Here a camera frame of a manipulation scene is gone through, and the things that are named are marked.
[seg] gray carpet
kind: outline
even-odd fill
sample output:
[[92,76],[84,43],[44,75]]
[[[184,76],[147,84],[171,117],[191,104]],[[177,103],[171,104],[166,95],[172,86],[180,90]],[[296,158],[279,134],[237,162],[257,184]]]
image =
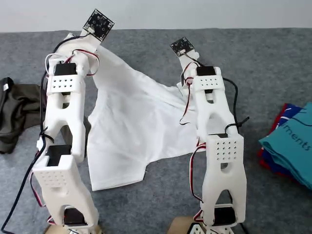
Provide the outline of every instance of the gray carpet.
[[[0,77],[37,83],[43,60],[67,32],[0,34]],[[247,173],[246,227],[250,233],[311,233],[312,193],[305,187],[272,174],[258,164],[258,139],[269,131],[284,102],[304,105],[312,101],[312,29],[203,29],[115,30],[104,45],[133,68],[165,85],[179,81],[179,60],[169,44],[186,36],[205,64],[221,67],[224,77],[239,87],[238,120],[243,126]],[[234,89],[226,84],[229,104]],[[97,91],[87,80],[85,112],[92,111]],[[36,151],[39,128],[26,130],[14,152],[0,156],[0,221],[7,216],[28,164]],[[199,208],[189,189],[189,155],[151,163],[144,181],[93,192],[102,226],[108,234],[161,234],[172,219],[194,215]],[[205,156],[195,162],[195,190],[200,193]],[[87,162],[79,166],[90,189]],[[40,234],[47,211],[39,208],[29,185],[19,201],[8,230]],[[240,227],[236,233],[242,233]]]

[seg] wooden base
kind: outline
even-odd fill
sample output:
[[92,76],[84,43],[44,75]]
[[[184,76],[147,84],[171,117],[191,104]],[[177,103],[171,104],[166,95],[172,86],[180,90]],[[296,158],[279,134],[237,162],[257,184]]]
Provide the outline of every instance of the wooden base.
[[176,217],[172,221],[167,234],[187,234],[192,223],[195,223],[191,216]]
[[[100,226],[97,226],[96,232],[97,234],[104,234]],[[66,230],[62,226],[50,225],[49,227],[47,227],[47,229],[43,233],[44,234],[69,234],[70,230]]]

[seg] black circuit board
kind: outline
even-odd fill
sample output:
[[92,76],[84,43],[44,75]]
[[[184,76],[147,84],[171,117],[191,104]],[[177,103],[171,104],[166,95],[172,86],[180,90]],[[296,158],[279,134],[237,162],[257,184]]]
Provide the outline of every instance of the black circuit board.
[[170,46],[178,57],[194,49],[193,45],[186,39],[186,37],[182,37]]
[[84,25],[83,29],[88,31],[100,41],[104,41],[105,37],[111,31],[114,24],[115,23],[112,22],[109,18],[95,9]]

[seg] teal t-shirt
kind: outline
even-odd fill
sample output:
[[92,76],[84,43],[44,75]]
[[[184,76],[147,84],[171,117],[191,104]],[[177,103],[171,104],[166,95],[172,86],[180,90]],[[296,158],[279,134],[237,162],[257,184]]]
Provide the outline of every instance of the teal t-shirt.
[[260,140],[275,163],[312,189],[312,103]]

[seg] white cloth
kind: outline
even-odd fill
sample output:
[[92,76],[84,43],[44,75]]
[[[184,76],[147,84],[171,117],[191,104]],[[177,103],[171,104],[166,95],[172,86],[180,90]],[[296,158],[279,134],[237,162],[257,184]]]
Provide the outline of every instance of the white cloth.
[[[87,145],[93,191],[139,182],[150,162],[191,153],[197,141],[193,124],[179,124],[185,101],[177,87],[157,83],[103,47],[98,53]],[[187,115],[194,119],[194,110]]]

